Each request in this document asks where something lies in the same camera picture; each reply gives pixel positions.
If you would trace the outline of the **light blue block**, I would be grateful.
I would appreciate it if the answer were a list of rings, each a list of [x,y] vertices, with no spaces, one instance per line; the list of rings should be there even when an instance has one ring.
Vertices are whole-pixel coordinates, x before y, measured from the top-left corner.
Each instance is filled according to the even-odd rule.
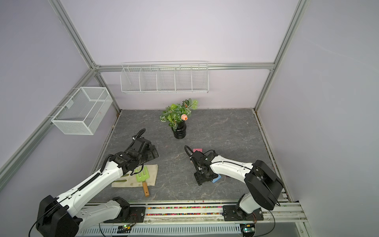
[[[216,178],[212,180],[212,183],[216,183],[218,180],[220,180],[222,177],[221,175],[218,175]]]

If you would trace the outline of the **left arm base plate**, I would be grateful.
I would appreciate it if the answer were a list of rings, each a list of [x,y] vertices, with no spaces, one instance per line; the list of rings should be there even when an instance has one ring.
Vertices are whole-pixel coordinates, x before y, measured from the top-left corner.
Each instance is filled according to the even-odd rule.
[[[142,223],[144,222],[145,213],[145,207],[131,206],[123,209],[115,219],[104,221],[104,223]]]

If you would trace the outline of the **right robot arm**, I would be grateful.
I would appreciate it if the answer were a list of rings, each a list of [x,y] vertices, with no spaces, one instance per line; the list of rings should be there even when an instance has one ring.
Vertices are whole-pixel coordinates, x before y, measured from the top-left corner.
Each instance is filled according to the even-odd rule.
[[[237,203],[237,210],[250,214],[259,208],[272,211],[279,205],[278,198],[284,183],[265,162],[256,160],[254,163],[243,163],[214,152],[206,155],[195,151],[187,155],[196,169],[194,176],[199,186],[213,181],[219,175],[228,176],[247,186],[249,192]]]

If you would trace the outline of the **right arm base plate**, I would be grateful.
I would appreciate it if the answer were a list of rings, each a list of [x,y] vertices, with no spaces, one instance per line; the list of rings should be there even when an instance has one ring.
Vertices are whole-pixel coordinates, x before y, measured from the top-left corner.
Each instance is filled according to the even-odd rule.
[[[224,205],[222,213],[225,221],[263,221],[263,213],[260,208],[252,213],[247,213],[241,208],[232,205]]]

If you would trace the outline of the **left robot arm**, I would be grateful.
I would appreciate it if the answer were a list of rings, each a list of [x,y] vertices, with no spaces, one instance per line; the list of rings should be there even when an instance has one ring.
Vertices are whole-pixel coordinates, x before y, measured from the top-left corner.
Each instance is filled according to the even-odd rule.
[[[136,222],[130,204],[121,197],[92,208],[84,206],[112,182],[159,157],[156,147],[143,137],[135,137],[125,151],[109,154],[101,168],[72,189],[39,204],[36,222],[32,225],[44,237],[74,237],[84,229],[104,221]]]

